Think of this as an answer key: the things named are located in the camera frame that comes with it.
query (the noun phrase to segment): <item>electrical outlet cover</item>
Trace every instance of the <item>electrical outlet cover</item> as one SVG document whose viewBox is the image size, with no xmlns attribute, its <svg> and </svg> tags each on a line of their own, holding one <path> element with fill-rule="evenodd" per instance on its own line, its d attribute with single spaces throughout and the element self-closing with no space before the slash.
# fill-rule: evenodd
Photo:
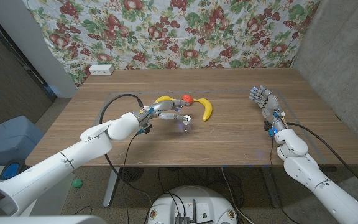
<svg viewBox="0 0 358 224">
<path fill-rule="evenodd" d="M 92 75 L 111 75 L 114 67 L 112 65 L 92 65 L 89 71 Z"/>
</svg>

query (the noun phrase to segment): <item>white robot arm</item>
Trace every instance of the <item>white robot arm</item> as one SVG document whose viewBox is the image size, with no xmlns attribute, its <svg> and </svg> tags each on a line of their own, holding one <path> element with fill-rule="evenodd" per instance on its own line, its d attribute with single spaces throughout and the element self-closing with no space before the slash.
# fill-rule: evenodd
<svg viewBox="0 0 358 224">
<path fill-rule="evenodd" d="M 287 128 L 277 98 L 271 91 L 253 87 L 249 98 L 262 109 L 262 115 L 271 123 L 269 134 L 277 144 L 278 156 L 284 160 L 285 172 L 311 190 L 339 223 L 358 224 L 358 201 L 331 181 L 308 154 L 307 144 Z"/>
<path fill-rule="evenodd" d="M 73 170 L 107 154 L 112 149 L 110 139 L 122 141 L 136 131 L 137 134 L 146 133 L 152 127 L 149 124 L 152 118 L 161 116 L 162 119 L 179 119 L 188 124 L 189 116 L 163 113 L 183 104 L 182 100 L 163 101 L 89 128 L 81 134 L 80 142 L 0 182 L 0 216 L 19 216 L 34 200 Z"/>
</svg>

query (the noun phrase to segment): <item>yellow banana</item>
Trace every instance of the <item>yellow banana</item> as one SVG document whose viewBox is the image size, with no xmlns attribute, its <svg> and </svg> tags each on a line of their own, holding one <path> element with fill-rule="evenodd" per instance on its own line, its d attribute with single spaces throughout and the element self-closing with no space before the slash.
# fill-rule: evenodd
<svg viewBox="0 0 358 224">
<path fill-rule="evenodd" d="M 193 99 L 195 102 L 200 102 L 205 107 L 205 112 L 203 115 L 203 121 L 206 121 L 212 113 L 212 104 L 206 98 Z"/>
<path fill-rule="evenodd" d="M 154 103 L 158 103 L 158 102 L 166 101 L 166 100 L 175 100 L 175 99 L 170 98 L 169 96 L 161 96 L 161 97 L 158 98 Z"/>
</svg>

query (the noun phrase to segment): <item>green knob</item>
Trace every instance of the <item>green knob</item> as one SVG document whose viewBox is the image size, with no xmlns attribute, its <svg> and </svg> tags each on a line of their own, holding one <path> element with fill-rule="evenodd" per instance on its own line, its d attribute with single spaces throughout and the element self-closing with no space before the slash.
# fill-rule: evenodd
<svg viewBox="0 0 358 224">
<path fill-rule="evenodd" d="M 82 180 L 79 178 L 75 179 L 72 183 L 72 186 L 76 188 L 80 188 L 82 186 Z"/>
</svg>

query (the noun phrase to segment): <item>floral fabric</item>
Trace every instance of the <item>floral fabric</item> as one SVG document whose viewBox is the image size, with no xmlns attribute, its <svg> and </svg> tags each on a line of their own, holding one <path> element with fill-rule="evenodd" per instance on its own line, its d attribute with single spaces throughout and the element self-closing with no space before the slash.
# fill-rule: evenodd
<svg viewBox="0 0 358 224">
<path fill-rule="evenodd" d="M 319 0 L 23 0 L 80 86 L 115 69 L 289 67 Z"/>
</svg>

